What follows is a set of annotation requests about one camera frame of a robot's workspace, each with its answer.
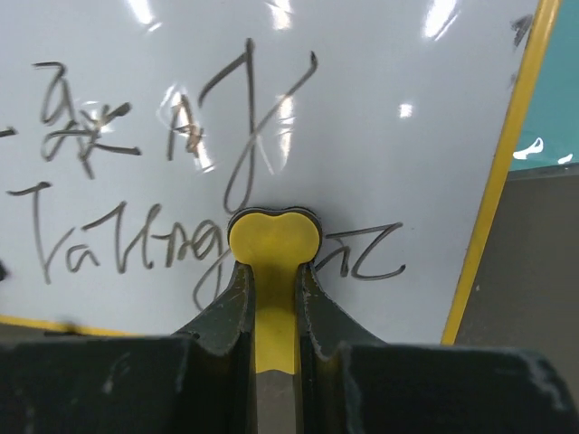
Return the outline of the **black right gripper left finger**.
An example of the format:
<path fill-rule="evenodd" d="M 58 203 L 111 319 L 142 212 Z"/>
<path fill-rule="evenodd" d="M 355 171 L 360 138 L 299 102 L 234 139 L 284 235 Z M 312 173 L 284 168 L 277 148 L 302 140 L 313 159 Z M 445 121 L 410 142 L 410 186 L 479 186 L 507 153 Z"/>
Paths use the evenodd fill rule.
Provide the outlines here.
<path fill-rule="evenodd" d="M 256 431 L 255 304 L 252 269 L 237 262 L 226 290 L 176 332 L 188 339 L 176 432 Z"/>

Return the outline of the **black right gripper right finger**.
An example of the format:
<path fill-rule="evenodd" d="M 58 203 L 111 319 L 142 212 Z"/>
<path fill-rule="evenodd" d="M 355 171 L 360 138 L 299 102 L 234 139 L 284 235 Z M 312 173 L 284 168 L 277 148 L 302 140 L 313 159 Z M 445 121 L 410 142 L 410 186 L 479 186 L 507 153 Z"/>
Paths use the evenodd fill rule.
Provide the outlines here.
<path fill-rule="evenodd" d="M 311 264 L 298 268 L 296 316 L 297 432 L 362 432 L 363 394 L 350 372 L 352 352 L 384 342 L 328 296 Z"/>

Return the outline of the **yellow bone-shaped eraser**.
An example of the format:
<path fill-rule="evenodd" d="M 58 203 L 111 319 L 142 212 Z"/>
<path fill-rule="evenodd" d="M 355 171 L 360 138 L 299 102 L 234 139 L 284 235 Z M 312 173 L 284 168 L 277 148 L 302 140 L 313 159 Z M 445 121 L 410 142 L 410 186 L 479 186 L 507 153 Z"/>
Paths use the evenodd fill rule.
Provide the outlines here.
<path fill-rule="evenodd" d="M 250 207 L 230 221 L 230 250 L 252 269 L 257 373 L 297 371 L 296 280 L 299 267 L 313 261 L 321 242 L 317 216 L 303 207 Z"/>

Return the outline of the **yellow-framed whiteboard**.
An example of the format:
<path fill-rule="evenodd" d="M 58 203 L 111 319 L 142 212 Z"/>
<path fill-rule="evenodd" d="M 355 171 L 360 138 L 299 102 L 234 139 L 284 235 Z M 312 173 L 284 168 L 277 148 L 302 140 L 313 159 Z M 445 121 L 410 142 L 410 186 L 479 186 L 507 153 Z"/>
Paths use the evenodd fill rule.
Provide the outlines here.
<path fill-rule="evenodd" d="M 1 320 L 167 334 L 302 206 L 373 334 L 455 339 L 557 1 L 4 1 Z"/>

